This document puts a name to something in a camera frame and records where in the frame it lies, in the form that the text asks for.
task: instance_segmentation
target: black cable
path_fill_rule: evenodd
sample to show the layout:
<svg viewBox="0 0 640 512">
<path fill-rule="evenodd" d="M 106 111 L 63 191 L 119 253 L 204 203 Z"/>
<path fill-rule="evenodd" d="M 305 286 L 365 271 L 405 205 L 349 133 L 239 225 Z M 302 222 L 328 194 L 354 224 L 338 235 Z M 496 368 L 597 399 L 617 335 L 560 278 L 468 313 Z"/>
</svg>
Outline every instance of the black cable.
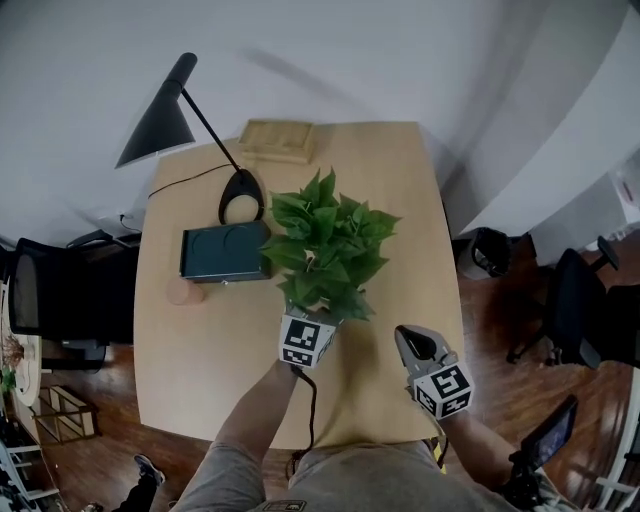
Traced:
<svg viewBox="0 0 640 512">
<path fill-rule="evenodd" d="M 135 233 L 142 233 L 142 231 L 140 231 L 139 229 L 136 229 L 136 228 L 130 228 L 129 226 L 125 225 L 125 223 L 123 222 L 123 220 L 124 220 L 124 215 L 120 215 L 120 224 L 122 224 L 122 227 L 123 227 L 124 229 L 128 229 L 129 231 L 133 231 L 133 232 L 135 232 Z"/>
<path fill-rule="evenodd" d="M 298 463 L 300 462 L 300 459 L 302 459 L 302 457 L 304 457 L 311 451 L 313 445 L 316 442 L 315 433 L 313 431 L 313 422 L 316 417 L 316 398 L 318 396 L 318 388 L 316 387 L 316 383 L 311 380 L 311 377 L 305 375 L 302 369 L 298 366 L 291 365 L 291 371 L 307 384 L 309 384 L 313 393 L 311 395 L 311 416 L 309 417 L 309 446 L 304 450 L 297 450 L 291 455 L 291 459 L 289 459 L 289 462 L 287 463 L 287 466 L 285 468 L 285 475 L 287 477 L 287 480 L 289 480 L 289 478 L 291 478 L 296 473 L 296 469 Z"/>
<path fill-rule="evenodd" d="M 223 167 L 229 167 L 229 166 L 233 167 L 232 164 L 222 164 L 222 165 L 219 165 L 218 167 L 213 167 L 212 169 L 207 169 L 206 171 L 201 172 L 200 174 L 196 174 L 195 176 L 191 176 L 190 178 L 185 178 L 185 179 L 180 180 L 180 181 L 174 181 L 173 183 L 169 183 L 168 185 L 165 185 L 164 187 L 160 187 L 158 190 L 154 190 L 153 192 L 151 192 L 151 194 L 149 194 L 149 197 L 147 197 L 147 199 L 151 199 L 158 192 L 162 192 L 165 188 L 173 187 L 174 185 L 177 185 L 178 183 L 184 183 L 185 181 L 195 180 L 196 178 L 199 178 L 200 176 L 204 176 L 207 173 L 210 173 L 212 171 L 221 169 Z"/>
</svg>

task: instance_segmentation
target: small cup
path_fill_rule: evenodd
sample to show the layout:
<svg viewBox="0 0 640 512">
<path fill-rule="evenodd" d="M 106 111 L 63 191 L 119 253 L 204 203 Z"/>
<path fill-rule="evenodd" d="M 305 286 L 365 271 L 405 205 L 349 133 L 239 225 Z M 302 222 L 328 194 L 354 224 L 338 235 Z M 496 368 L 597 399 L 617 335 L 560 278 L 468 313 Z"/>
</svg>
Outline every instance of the small cup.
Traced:
<svg viewBox="0 0 640 512">
<path fill-rule="evenodd" d="M 175 306 L 199 304 L 204 300 L 204 290 L 182 277 L 172 277 L 167 283 L 167 300 Z"/>
</svg>

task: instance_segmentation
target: shoe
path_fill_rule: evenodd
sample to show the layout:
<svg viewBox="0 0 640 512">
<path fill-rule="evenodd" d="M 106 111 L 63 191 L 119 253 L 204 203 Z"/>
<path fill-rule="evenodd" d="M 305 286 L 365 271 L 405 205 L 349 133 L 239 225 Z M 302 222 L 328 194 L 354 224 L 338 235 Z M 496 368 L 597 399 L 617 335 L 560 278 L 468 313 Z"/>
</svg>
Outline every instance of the shoe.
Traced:
<svg viewBox="0 0 640 512">
<path fill-rule="evenodd" d="M 133 460 L 136 461 L 136 464 L 140 468 L 140 476 L 148 475 L 153 477 L 158 486 L 161 486 L 167 479 L 167 477 L 164 476 L 164 473 L 153 465 L 153 462 L 149 460 L 149 457 L 139 453 L 133 457 Z"/>
</svg>

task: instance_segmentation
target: wooden crate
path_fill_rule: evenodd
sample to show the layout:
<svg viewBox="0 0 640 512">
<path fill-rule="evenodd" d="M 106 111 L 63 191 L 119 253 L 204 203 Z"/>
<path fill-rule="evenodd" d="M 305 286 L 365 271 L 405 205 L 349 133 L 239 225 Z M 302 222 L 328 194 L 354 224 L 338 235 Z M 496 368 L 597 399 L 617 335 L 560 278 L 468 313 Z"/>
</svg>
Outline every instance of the wooden crate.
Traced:
<svg viewBox="0 0 640 512">
<path fill-rule="evenodd" d="M 247 160 L 308 164 L 313 153 L 313 124 L 250 119 L 238 146 Z"/>
</svg>

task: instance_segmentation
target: lamp base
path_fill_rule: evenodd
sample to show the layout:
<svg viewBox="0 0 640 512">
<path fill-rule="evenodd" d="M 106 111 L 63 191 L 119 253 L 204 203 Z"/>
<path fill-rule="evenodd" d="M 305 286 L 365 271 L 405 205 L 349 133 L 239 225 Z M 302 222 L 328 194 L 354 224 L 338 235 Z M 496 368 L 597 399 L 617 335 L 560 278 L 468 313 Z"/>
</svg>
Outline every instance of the lamp base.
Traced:
<svg viewBox="0 0 640 512">
<path fill-rule="evenodd" d="M 239 196 L 249 196 L 256 200 L 258 203 L 258 213 L 256 213 L 255 220 L 262 219 L 264 215 L 264 197 L 262 196 L 262 190 L 258 181 L 255 179 L 247 169 L 240 167 L 236 169 L 233 176 L 229 178 L 229 182 L 222 193 L 220 199 L 220 206 L 218 206 L 218 219 L 220 224 L 226 224 L 225 214 L 229 203 Z"/>
</svg>

